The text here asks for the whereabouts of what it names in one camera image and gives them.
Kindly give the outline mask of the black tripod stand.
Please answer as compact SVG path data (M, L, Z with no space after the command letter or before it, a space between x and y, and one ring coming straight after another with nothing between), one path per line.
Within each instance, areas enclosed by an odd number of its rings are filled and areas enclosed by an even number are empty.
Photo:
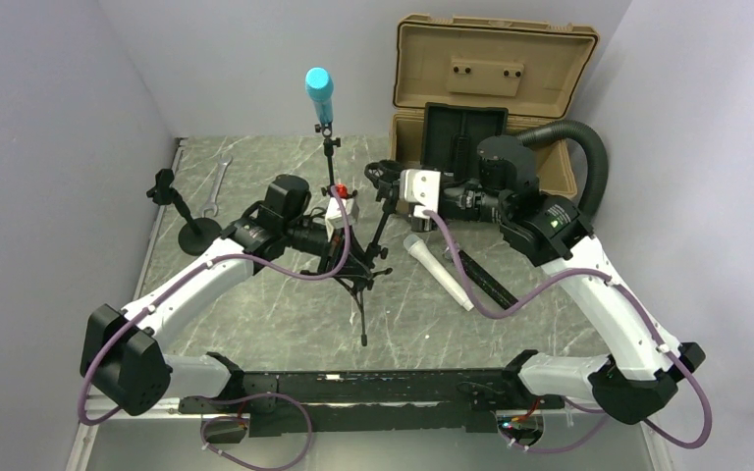
M323 138L322 149L328 171L328 184L321 189L321 193L323 196L330 196L331 188L337 185L334 156L336 150L342 146L342 139L339 136L334 135L333 126L331 124L317 123L314 125L314 129Z
M375 269L376 259L386 259L389 249L380 242L381 236L387 226L391 215L396 213L396 208L400 199L400 176L403 166L392 160L381 160L372 162L365 166L364 175L376 190L375 201L381 204L382 216L379 220L376 230L371 240L366 245L361 245L355 238L353 226L349 225L348 218L343 215L345 226L342 229L346 242L344 256L347 258L352 246L359 246L365 252L366 256L374 262L374 281L378 276L389 275L392 273L390 268L377 271ZM364 293L370 289L352 289L348 281L338 282L352 297L360 316L360 343L363 346L368 345L368 336L366 333L366 316L364 308Z

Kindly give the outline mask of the white microphone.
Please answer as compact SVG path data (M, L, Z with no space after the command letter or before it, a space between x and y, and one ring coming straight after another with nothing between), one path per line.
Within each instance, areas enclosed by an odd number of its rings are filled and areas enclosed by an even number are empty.
M436 259L421 237L416 234L408 235L404 239L404 248L412 258L426 269L459 306L465 311L471 311L474 308L466 291L442 263Z

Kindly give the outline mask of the black microphone silver grille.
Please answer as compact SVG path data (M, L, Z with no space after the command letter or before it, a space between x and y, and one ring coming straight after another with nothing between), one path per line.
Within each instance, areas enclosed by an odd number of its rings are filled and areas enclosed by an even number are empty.
M445 282L445 287L448 293L464 310L478 310L482 316L488 319L499 320L509 316L507 313L508 309L518 303L518 299L514 294L462 248L457 246L455 249L451 249L446 246L443 250L443 255L446 260L449 260L455 266L461 276L460 281L452 275L447 276L448 280ZM472 296L463 279L467 279L476 288L480 288L484 294L500 307L499 311L496 312L486 307L479 308L472 301Z

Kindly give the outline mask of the black round base mic stand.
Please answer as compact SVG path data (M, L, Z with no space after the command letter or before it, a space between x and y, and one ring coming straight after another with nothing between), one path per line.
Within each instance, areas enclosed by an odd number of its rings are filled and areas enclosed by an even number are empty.
M201 255L220 235L218 222L207 217L194 217L182 195L173 187L174 172L170 168L155 174L155 184L146 196L158 206L173 206L185 224L178 233L178 245L187 255Z

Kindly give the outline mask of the cyan microphone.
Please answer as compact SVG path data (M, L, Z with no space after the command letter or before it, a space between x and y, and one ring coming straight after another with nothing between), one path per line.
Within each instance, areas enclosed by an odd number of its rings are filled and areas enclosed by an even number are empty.
M333 123L332 95L334 82L330 73L321 67L314 67L307 71L304 79L305 91L314 106L320 126L327 127Z

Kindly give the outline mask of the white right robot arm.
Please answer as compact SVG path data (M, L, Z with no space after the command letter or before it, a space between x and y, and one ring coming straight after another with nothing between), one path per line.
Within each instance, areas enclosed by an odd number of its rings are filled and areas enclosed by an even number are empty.
M560 285L605 342L606 353L561 357L527 349L502 380L507 403L524 407L539 395L596 402L628 425L662 410L706 355L696 342L681 342L636 299L610 263L589 216L568 198L541 189L533 151L516 137L480 142L472 178L425 170L413 178L415 215L439 227L450 220L497 225L503 240L542 269L546 288Z

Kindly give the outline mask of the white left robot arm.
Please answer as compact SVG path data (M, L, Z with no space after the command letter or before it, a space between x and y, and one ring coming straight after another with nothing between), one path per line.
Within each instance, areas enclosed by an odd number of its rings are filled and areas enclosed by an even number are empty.
M323 212L308 212L308 182L294 175L272 181L265 197L226 227L182 271L122 309L103 304L87 320L78 417L97 425L86 402L92 389L114 403L112 414L140 415L164 398L204 399L220 412L243 395L242 369L218 353L170 355L165 346L218 298L263 269L293 279L367 281L372 262L355 239L356 191L328 188Z

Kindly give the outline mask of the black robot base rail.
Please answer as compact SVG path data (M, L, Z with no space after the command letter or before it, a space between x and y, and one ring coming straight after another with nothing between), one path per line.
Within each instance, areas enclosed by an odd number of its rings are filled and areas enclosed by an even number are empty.
M522 392L501 368L251 372L219 395L181 399L185 415L240 413L253 438L302 432L381 432L462 429L493 433L495 416L564 407L560 397Z

